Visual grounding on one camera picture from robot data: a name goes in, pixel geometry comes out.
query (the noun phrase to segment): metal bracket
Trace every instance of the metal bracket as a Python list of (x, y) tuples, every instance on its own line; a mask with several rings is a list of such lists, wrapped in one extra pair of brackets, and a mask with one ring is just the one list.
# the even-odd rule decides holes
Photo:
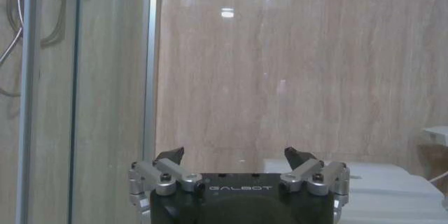
[(162, 174), (148, 162), (133, 164), (129, 170), (129, 192), (132, 194), (156, 190), (160, 196), (176, 192), (176, 179), (169, 174)]
[(290, 173), (280, 174), (280, 180), (289, 192), (300, 191), (301, 183), (316, 174), (322, 168), (322, 162), (308, 159)]
[(341, 219), (342, 207), (348, 203), (348, 195), (334, 194), (333, 204), (333, 223), (337, 223)]
[(308, 191), (317, 196), (326, 195), (329, 189), (336, 184), (336, 181), (344, 172), (344, 168), (345, 164), (340, 162), (330, 162), (329, 165), (321, 169), (321, 172), (313, 174), (313, 176), (308, 179)]
[(172, 162), (168, 158), (162, 158), (156, 163), (156, 168), (164, 173), (172, 174), (181, 184), (184, 191), (193, 192), (200, 185), (202, 175), (188, 172), (180, 165)]
[(138, 216), (141, 218), (142, 223), (150, 223), (150, 209), (149, 209), (149, 200), (146, 195), (137, 194), (137, 195), (130, 195), (129, 200), (132, 205), (136, 206)]

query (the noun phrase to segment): shower enclosure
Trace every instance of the shower enclosure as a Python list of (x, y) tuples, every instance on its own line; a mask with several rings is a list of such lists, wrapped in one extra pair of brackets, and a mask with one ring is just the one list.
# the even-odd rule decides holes
[(137, 223), (149, 0), (0, 5), (0, 222)]
[(0, 0), (0, 222), (137, 223), (128, 169), (294, 146), (424, 175), (448, 0)]

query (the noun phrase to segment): silver joint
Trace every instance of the silver joint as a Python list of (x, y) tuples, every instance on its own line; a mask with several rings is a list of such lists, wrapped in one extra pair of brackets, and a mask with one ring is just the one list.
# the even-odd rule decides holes
[(162, 177), (161, 172), (152, 166), (150, 163), (142, 161), (133, 165), (136, 174), (129, 171), (129, 181), (130, 176), (137, 176), (134, 179), (140, 181), (142, 186), (142, 191), (156, 190), (160, 196), (168, 196), (176, 192), (176, 179), (169, 176), (169, 178)]
[(290, 173), (280, 174), (280, 180), (289, 192), (300, 191), (304, 181), (321, 170), (322, 163), (316, 159), (308, 159)]
[(348, 203), (348, 195), (334, 194), (334, 204), (333, 204), (333, 223), (338, 223), (342, 214), (342, 207)]
[(202, 180), (202, 175), (197, 173), (188, 172), (181, 166), (172, 162), (168, 158), (162, 158), (156, 163), (156, 168), (164, 172), (173, 175), (181, 184), (184, 191), (193, 192), (196, 185)]
[(349, 193), (350, 190), (349, 171), (350, 169), (346, 166), (344, 166), (342, 171), (336, 179), (332, 192), (334, 192), (334, 194), (337, 195), (348, 195)]
[(328, 195), (329, 190), (333, 189), (336, 181), (345, 169), (345, 164), (340, 162), (330, 162), (328, 166), (321, 169), (320, 173), (312, 175), (306, 181), (308, 191), (316, 196)]
[(141, 183), (141, 177), (134, 169), (128, 171), (128, 178), (129, 178), (129, 193), (130, 194), (140, 194), (144, 192), (144, 186)]
[(129, 200), (130, 200), (132, 205), (134, 205), (140, 213), (149, 210), (149, 200), (144, 193), (130, 194)]

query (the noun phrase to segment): metal frame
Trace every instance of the metal frame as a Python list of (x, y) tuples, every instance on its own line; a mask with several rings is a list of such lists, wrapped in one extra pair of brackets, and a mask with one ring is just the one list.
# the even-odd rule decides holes
[(37, 80), (33, 66), (40, 53), (40, 7), (41, 0), (24, 0), (16, 224), (26, 224), (28, 216), (33, 80)]
[(77, 106), (77, 66), (78, 66), (78, 54), (81, 47), (81, 13), (82, 13), (82, 0), (68, 0), (72, 4), (68, 5), (72, 8), (73, 14), (73, 78), (72, 78), (72, 118), (70, 118), (70, 149), (69, 149), (69, 162), (68, 162), (68, 197), (66, 197), (66, 224), (73, 222), (73, 205), (74, 205), (74, 164), (76, 164), (76, 106)]
[(144, 115), (142, 160), (154, 158), (156, 116), (157, 116), (157, 66), (160, 35), (160, 3), (149, 0), (148, 57), (146, 57), (146, 91)]

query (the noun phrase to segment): shower pipe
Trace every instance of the shower pipe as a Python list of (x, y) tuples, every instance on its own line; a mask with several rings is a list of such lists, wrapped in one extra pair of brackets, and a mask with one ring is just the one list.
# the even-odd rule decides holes
[[(62, 22), (64, 22), (64, 7), (65, 7), (65, 0), (61, 0), (61, 7), (60, 7), (60, 12), (58, 12), (58, 17), (57, 17), (57, 23), (54, 26), (54, 29), (52, 30), (50, 34), (48, 37), (45, 37), (41, 41), (40, 44), (42, 47), (49, 46), (53, 44), (57, 39), (58, 39), (58, 34), (62, 29)], [(16, 47), (21, 36), (22, 36), (22, 0), (17, 0), (17, 16), (18, 16), (18, 24), (16, 23), (16, 20), (13, 18), (13, 9), (12, 9), (12, 0), (6, 0), (6, 17), (8, 17), (8, 22), (12, 27), (13, 32), (16, 33), (13, 36), (13, 39), (5, 49), (5, 51), (1, 53), (0, 56), (0, 67), (5, 63), (8, 57), (10, 56), (10, 53), (13, 51), (13, 48)], [(5, 91), (2, 88), (0, 88), (0, 94), (8, 96), (8, 97), (18, 97), (20, 93), (12, 93)]]
[[(62, 26), (64, 26), (64, 18), (65, 18), (65, 1), (66, 0), (61, 0), (61, 7), (60, 7), (60, 11), (58, 11), (58, 16), (57, 16), (57, 22), (56, 22), (56, 26), (54, 29), (52, 30), (50, 34), (41, 39), (40, 41), (40, 46), (41, 47), (48, 47), (52, 44), (54, 44), (58, 39), (60, 39), (60, 33), (62, 31)], [(16, 19), (13, 18), (13, 9), (12, 9), (12, 0), (6, 0), (6, 18), (8, 18), (8, 22), (9, 25), (12, 27), (12, 30), (14, 32), (14, 36), (13, 39), (5, 49), (5, 51), (1, 53), (0, 56), (0, 67), (2, 66), (5, 60), (8, 59), (13, 48), (17, 45), (17, 42), (21, 39), (22, 36), (22, 0), (17, 0), (17, 16), (18, 16), (18, 24), (16, 22)], [(8, 97), (18, 97), (20, 93), (12, 93), (5, 91), (2, 88), (0, 88), (0, 94), (8, 96)]]

